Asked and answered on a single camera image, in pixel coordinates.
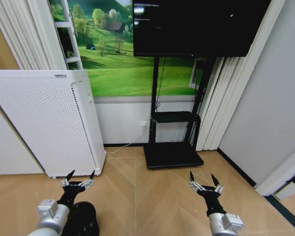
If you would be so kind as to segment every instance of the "landscape wallpaper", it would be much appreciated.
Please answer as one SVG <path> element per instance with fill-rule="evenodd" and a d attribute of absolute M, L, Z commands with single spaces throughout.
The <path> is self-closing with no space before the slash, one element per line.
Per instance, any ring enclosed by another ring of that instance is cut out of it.
<path fill-rule="evenodd" d="M 60 0 L 50 0 L 55 21 L 64 21 Z M 151 95 L 153 58 L 133 57 L 132 4 L 129 0 L 68 0 L 77 43 L 94 96 Z M 72 46 L 58 29 L 67 57 Z M 159 80 L 164 58 L 160 59 Z M 166 58 L 160 95 L 194 95 L 189 87 L 193 59 Z"/>

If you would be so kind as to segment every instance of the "wall socket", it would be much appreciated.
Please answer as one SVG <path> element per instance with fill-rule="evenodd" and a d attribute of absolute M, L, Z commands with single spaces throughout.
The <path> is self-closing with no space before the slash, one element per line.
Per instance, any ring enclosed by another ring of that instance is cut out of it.
<path fill-rule="evenodd" d="M 147 129 L 147 122 L 146 121 L 141 121 L 140 127 L 142 131 L 145 131 Z"/>

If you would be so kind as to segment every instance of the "tv stand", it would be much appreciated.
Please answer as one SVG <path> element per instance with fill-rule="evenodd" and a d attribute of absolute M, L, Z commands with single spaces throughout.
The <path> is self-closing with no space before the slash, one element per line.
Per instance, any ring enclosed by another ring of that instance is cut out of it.
<path fill-rule="evenodd" d="M 157 80 L 159 68 L 159 56 L 154 56 L 153 85 L 151 99 L 151 116 L 148 144 L 144 146 L 147 167 L 150 169 L 170 168 L 183 166 L 203 165 L 204 161 L 196 152 L 197 139 L 201 124 L 198 115 L 199 106 L 203 101 L 204 93 L 215 63 L 215 57 L 206 59 L 205 69 L 199 84 L 192 111 L 181 112 L 156 112 Z M 156 143 L 156 124 L 171 122 L 188 122 L 187 131 L 182 142 Z M 192 127 L 195 125 L 195 134 L 190 145 Z"/>

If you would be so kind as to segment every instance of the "black tv screen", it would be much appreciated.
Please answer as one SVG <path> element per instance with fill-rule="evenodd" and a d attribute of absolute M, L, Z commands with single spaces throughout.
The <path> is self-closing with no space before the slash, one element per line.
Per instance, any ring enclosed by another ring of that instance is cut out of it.
<path fill-rule="evenodd" d="M 247 55 L 270 0 L 134 0 L 134 56 Z"/>

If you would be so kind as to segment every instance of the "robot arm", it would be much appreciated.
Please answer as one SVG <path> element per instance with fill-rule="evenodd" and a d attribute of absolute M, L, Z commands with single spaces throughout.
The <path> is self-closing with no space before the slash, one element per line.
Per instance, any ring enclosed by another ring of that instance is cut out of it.
<path fill-rule="evenodd" d="M 210 228 L 213 236 L 236 236 L 237 230 L 243 227 L 243 222 L 238 215 L 228 214 L 218 201 L 223 191 L 223 186 L 211 175 L 215 187 L 198 184 L 190 171 L 191 188 L 205 199 L 207 212 L 210 219 Z"/>
<path fill-rule="evenodd" d="M 38 229 L 29 234 L 29 236 L 58 236 L 67 222 L 70 208 L 74 204 L 75 197 L 91 187 L 94 183 L 94 172 L 89 179 L 81 181 L 70 181 L 74 171 L 61 180 L 64 193 L 62 197 L 56 200 L 43 200 L 37 207 L 40 215 Z"/>

